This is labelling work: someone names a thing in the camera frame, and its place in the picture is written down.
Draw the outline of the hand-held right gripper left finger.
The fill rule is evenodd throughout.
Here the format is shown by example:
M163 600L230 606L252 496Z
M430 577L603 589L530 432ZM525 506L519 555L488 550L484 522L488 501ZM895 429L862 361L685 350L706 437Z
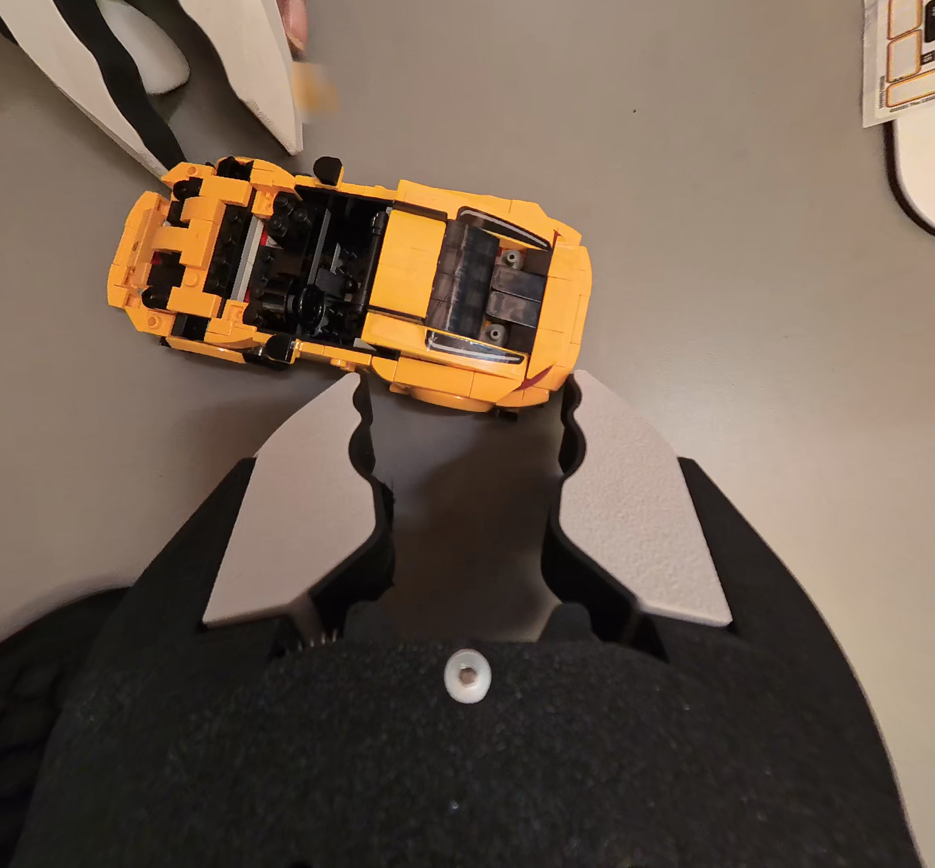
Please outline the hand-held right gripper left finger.
M394 572L391 494L373 473L366 378L347 374L265 441L202 622L290 619L307 642L340 637Z

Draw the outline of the orange lego car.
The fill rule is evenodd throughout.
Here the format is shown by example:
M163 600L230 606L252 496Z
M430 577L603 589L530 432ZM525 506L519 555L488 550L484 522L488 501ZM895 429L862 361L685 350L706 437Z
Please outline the orange lego car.
M128 214L109 304L172 349L274 371L373 374L467 413L544 405L592 289L580 233L530 201L350 184L228 156L183 162Z

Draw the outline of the lego sticker sheet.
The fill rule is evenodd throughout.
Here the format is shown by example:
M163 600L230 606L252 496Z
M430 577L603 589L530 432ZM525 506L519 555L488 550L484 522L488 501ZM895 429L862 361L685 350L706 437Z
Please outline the lego sticker sheet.
M934 0L863 0L862 124L934 100Z

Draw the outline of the white wooden book stand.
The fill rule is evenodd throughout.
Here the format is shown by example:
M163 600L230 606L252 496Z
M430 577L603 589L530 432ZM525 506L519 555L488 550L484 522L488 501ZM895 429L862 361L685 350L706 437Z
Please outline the white wooden book stand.
M934 100L881 125L884 160L894 197L923 230L934 231Z

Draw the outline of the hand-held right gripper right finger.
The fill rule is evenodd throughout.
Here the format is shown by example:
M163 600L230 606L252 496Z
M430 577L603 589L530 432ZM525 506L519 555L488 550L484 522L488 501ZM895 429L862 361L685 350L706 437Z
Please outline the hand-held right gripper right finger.
M541 562L560 613L606 643L652 643L660 622L729 631L729 601L672 447L583 370L567 379L561 417Z

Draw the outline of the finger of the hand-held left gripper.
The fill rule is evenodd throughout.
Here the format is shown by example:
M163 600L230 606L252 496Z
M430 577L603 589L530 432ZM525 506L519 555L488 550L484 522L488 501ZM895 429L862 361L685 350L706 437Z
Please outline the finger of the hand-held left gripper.
M94 0L1 0L1 17L2 35L154 175L186 159Z
M301 152L293 59L276 0L178 1L216 50L239 100L288 154Z

